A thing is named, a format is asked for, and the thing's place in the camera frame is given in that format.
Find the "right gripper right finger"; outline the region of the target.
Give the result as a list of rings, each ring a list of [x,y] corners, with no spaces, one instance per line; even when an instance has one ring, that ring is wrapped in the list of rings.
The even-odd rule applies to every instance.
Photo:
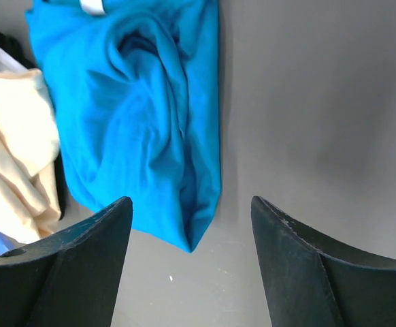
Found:
[[[272,326],[396,326],[396,260],[340,242],[266,199],[251,201]]]

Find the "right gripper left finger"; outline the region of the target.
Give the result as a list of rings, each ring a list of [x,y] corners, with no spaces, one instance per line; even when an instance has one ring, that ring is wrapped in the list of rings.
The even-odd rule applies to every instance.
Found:
[[[0,326],[110,326],[132,201],[0,256]]]

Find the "cream t shirt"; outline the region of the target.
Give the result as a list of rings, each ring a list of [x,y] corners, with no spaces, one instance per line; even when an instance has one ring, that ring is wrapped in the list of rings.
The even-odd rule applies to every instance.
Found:
[[[61,217],[59,134],[42,73],[0,73],[0,232],[19,243],[52,234]]]

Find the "blue t shirt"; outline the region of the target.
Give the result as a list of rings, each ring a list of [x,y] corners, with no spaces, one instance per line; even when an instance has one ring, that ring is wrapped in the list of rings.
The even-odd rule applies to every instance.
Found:
[[[217,1],[34,1],[27,24],[56,112],[65,179],[99,211],[195,250],[221,191]]]

